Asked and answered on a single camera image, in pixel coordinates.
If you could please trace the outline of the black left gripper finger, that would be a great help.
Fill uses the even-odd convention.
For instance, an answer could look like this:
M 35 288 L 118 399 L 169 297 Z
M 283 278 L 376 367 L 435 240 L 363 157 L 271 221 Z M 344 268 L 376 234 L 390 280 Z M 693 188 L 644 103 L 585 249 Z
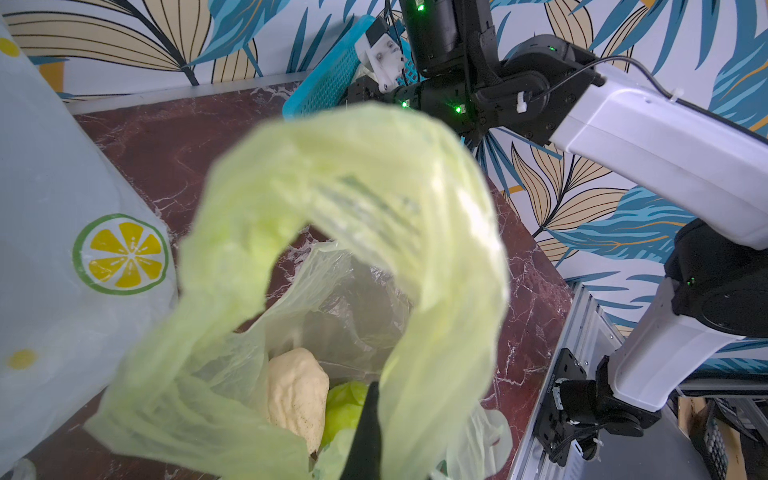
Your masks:
M 370 384 L 341 480 L 380 480 L 382 434 L 378 420 L 379 383 Z

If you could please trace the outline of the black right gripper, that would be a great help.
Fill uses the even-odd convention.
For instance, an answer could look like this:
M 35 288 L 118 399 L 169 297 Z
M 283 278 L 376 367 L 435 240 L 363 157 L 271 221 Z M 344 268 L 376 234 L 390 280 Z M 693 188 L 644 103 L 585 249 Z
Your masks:
M 402 1 L 417 81 L 382 87 L 371 78 L 354 81 L 349 104 L 378 101 L 416 110 L 452 129 L 486 129 L 478 92 L 498 81 L 496 31 L 488 1 Z

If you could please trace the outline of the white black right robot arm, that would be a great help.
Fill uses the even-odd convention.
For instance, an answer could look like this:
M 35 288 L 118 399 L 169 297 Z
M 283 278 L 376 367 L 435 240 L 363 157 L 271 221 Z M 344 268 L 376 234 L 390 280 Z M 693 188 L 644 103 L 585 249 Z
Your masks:
M 549 386 L 536 436 L 549 459 L 584 459 L 601 432 L 641 436 L 668 395 L 724 347 L 767 336 L 767 141 L 684 100 L 652 70 L 627 73 L 635 38 L 665 8 L 623 1 L 636 27 L 601 55 L 581 1 L 546 6 L 552 30 L 496 53 L 490 1 L 406 1 L 395 32 L 372 24 L 356 42 L 365 76 L 351 103 L 421 111 L 470 149 L 503 158 L 539 227 L 563 255 L 648 258 L 665 272 L 628 340 L 587 379 L 572 353 Z M 408 40 L 399 38 L 400 32 Z M 503 155 L 507 129 L 536 147 L 538 167 Z

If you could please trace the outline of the green avocado plastic bag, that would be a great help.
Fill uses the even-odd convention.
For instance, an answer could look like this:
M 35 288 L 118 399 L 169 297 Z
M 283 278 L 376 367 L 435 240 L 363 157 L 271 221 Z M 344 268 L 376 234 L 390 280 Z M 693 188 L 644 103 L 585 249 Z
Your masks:
M 337 479 L 354 431 L 309 447 L 268 415 L 268 364 L 308 350 L 378 386 L 382 479 L 484 479 L 511 432 L 480 402 L 509 269 L 485 177 L 443 122 L 366 102 L 265 123 L 211 169 L 173 313 L 86 430 L 222 479 Z

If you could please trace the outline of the white pear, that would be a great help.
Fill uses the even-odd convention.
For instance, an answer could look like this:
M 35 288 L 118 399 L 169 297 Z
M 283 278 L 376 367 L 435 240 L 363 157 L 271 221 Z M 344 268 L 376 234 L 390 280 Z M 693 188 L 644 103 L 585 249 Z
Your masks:
M 296 348 L 272 358 L 267 368 L 271 424 L 301 437 L 309 454 L 321 445 L 330 380 L 314 355 Z

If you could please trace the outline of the large green pear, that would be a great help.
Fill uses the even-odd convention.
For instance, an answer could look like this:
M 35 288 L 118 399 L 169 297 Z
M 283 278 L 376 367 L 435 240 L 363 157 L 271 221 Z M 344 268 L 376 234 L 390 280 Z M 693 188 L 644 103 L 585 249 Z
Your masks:
M 363 382 L 350 381 L 336 385 L 329 391 L 321 440 L 322 448 L 328 446 L 342 430 L 357 428 L 368 388 L 369 386 Z

